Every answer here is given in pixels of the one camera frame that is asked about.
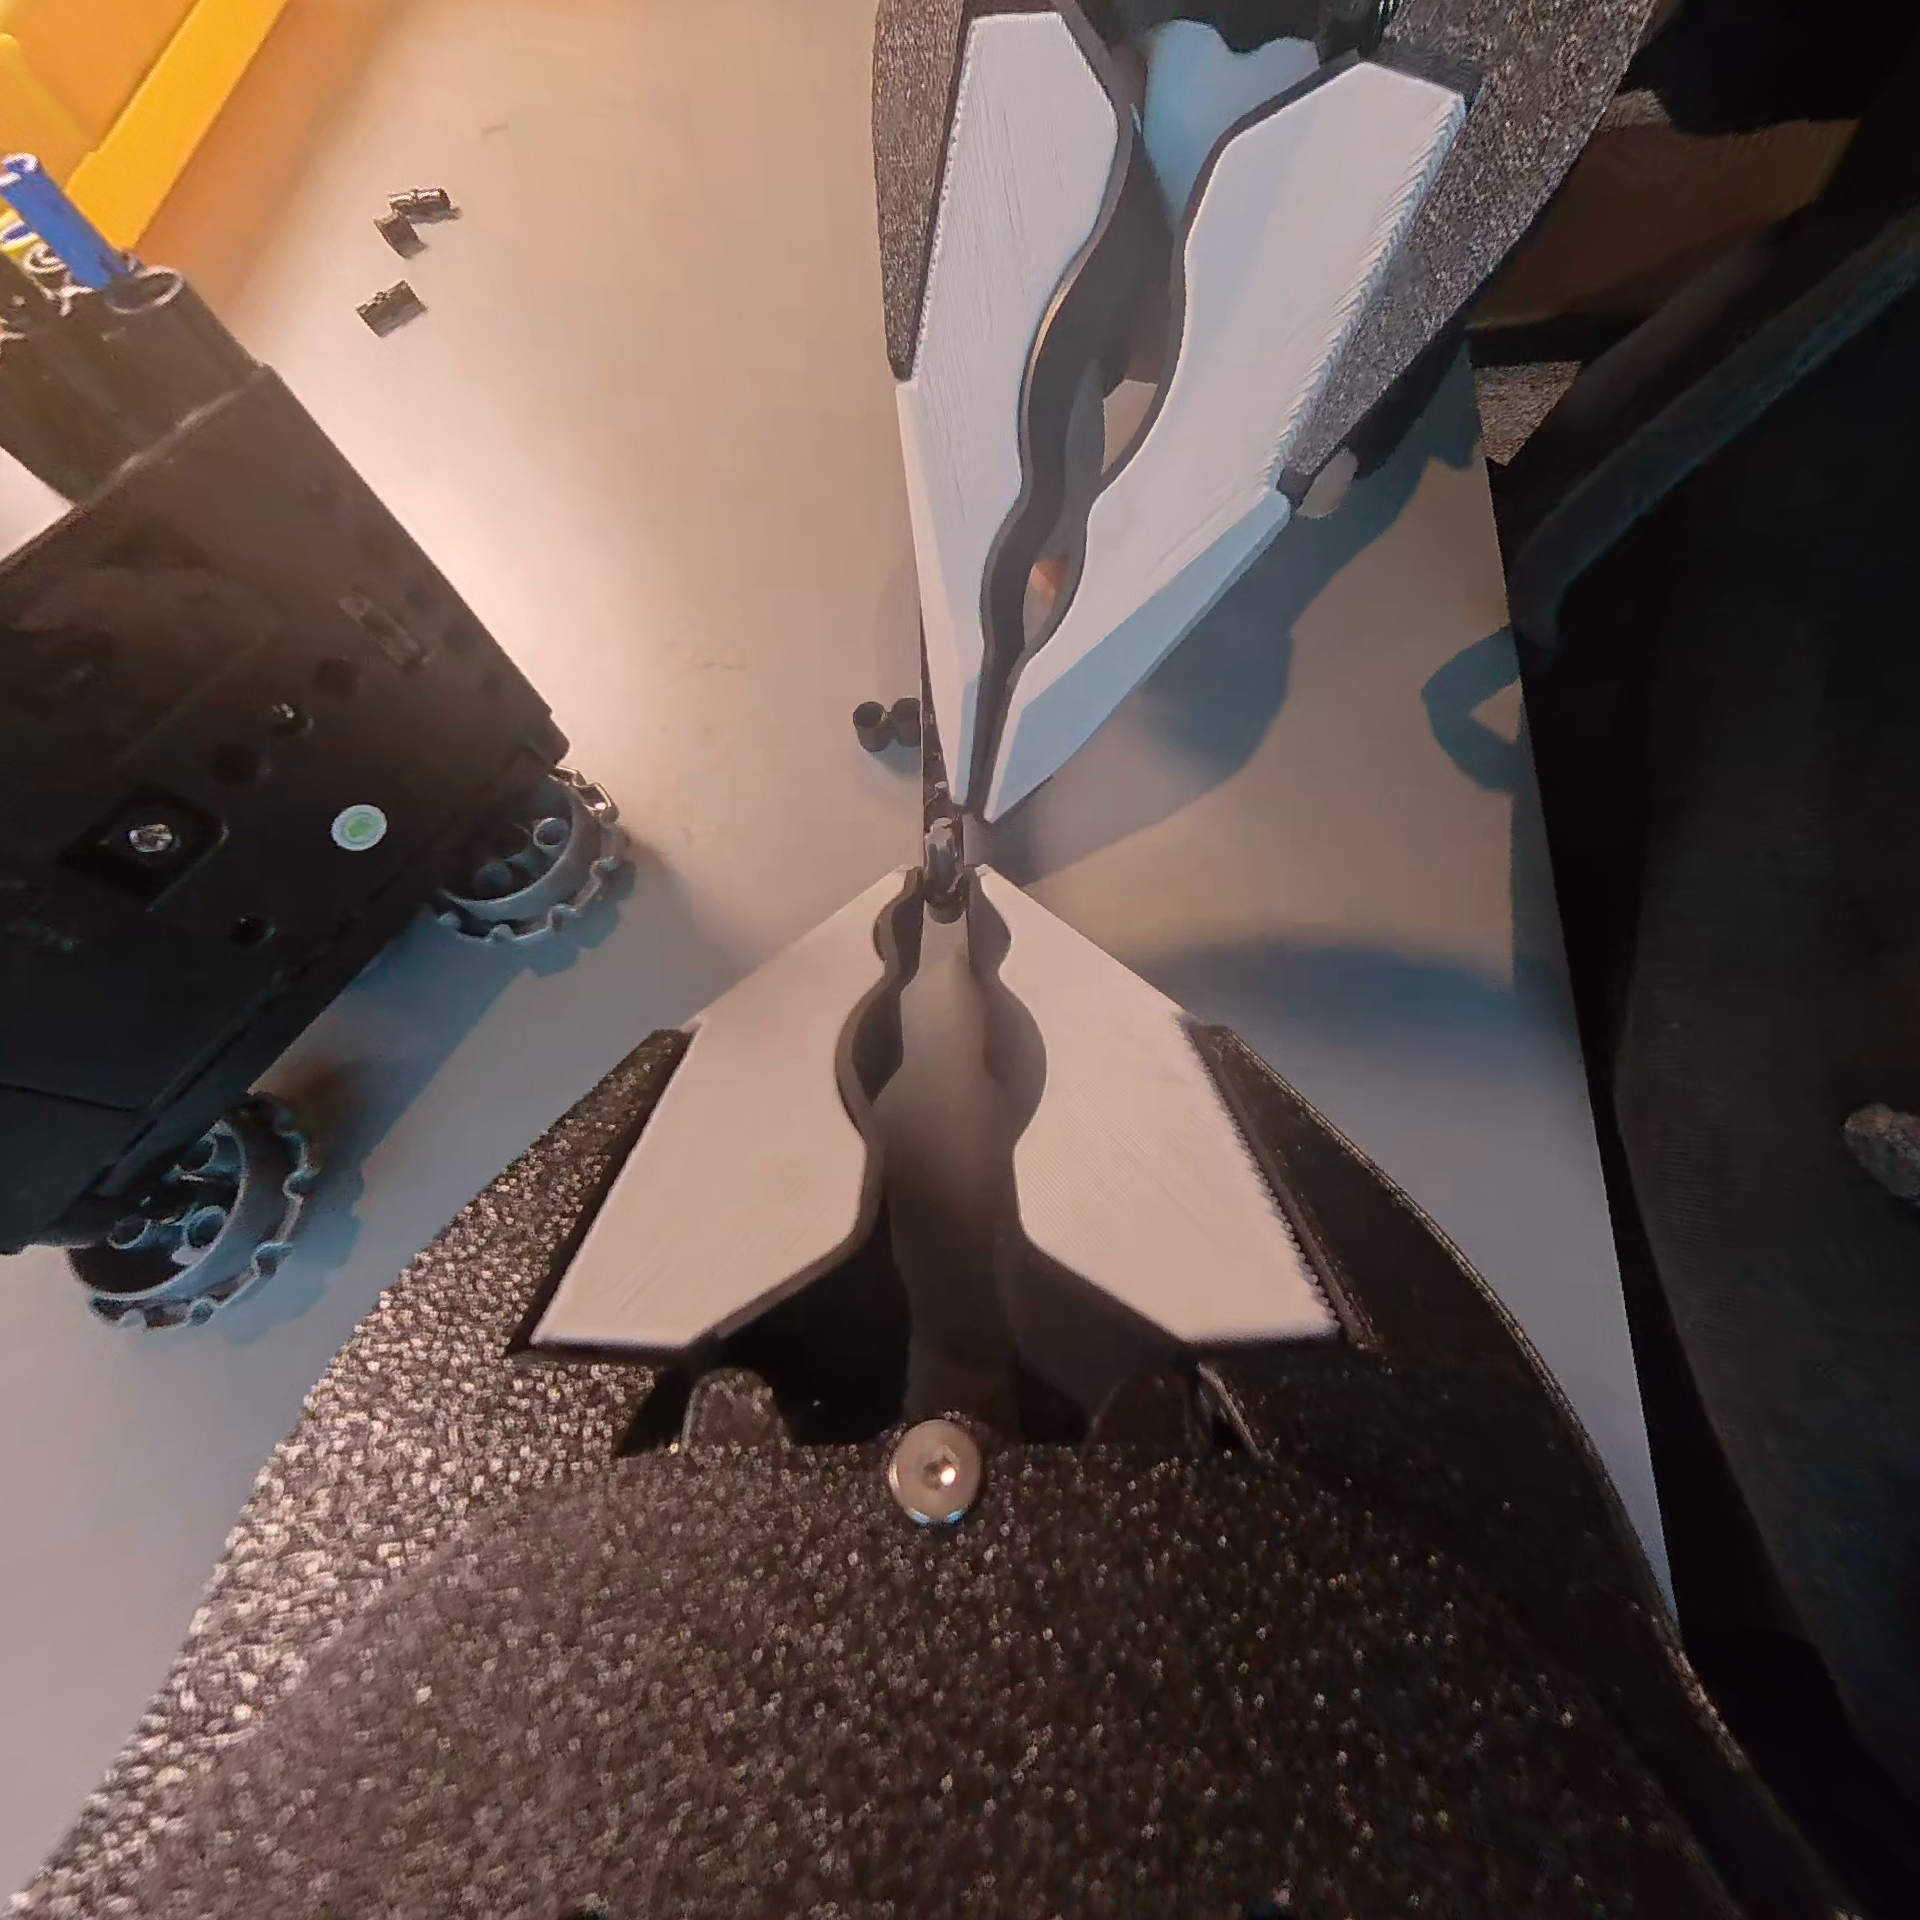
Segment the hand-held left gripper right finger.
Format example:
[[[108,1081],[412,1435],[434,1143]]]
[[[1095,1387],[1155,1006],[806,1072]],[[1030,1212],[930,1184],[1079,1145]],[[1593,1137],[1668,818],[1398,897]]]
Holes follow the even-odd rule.
[[[1345,1330],[1183,1009],[993,868],[967,951],[1013,1126],[1014,1356],[1082,1410],[1127,1379]]]

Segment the yellow plastic box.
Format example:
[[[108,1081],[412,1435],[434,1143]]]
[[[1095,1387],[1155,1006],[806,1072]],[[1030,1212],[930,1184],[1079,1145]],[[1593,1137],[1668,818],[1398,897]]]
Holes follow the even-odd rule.
[[[3,154],[35,156],[132,250],[283,3],[5,3]]]

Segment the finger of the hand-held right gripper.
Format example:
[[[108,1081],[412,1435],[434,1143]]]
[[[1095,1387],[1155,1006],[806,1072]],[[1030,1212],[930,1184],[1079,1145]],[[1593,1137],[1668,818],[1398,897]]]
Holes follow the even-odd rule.
[[[897,412],[930,722],[985,820],[1030,569],[1076,569],[1119,380],[1158,273],[1158,187],[1113,50],[1076,4],[962,4],[897,331]]]
[[[1439,58],[1345,55],[1221,131],[1180,226],[1167,370],[1014,668],[985,823],[1054,778],[1282,530],[1282,474],[1475,89]]]

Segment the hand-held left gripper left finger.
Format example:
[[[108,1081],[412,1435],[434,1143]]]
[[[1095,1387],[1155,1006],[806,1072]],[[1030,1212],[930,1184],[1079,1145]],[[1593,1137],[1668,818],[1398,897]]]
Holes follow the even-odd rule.
[[[921,934],[901,867],[693,1018],[534,1322],[541,1354],[690,1354],[868,1236]]]

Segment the black yellow toy brick vehicle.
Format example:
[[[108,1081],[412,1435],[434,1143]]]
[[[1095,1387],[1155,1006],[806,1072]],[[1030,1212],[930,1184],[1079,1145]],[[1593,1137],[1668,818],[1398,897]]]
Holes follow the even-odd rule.
[[[547,700],[178,273],[5,158],[5,1252],[111,1328],[289,1258],[316,1150],[259,1076],[419,915],[559,937],[628,864]]]

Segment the grey desk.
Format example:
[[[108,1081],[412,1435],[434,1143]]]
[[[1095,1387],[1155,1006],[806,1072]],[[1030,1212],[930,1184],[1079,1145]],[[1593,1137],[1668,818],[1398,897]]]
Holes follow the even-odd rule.
[[[5,1263],[5,1895],[138,1728],[226,1535],[401,1268],[647,1032],[915,841],[853,743],[917,652],[879,326],[873,4],[291,4],[149,234],[551,702],[641,839],[571,945],[381,955],[268,1075],[321,1134],[209,1328]],[[404,259],[375,218],[444,186]],[[377,338],[357,307],[409,282]],[[1236,1028],[1523,1322],[1668,1590],[1553,927],[1471,380],[1297,523],[1005,871]]]

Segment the black connector pin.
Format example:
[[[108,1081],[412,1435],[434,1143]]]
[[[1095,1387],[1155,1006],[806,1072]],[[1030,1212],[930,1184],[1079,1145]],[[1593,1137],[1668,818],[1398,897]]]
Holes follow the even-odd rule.
[[[933,922],[951,927],[967,915],[969,875],[969,815],[937,775],[923,783],[921,838],[921,899]]]

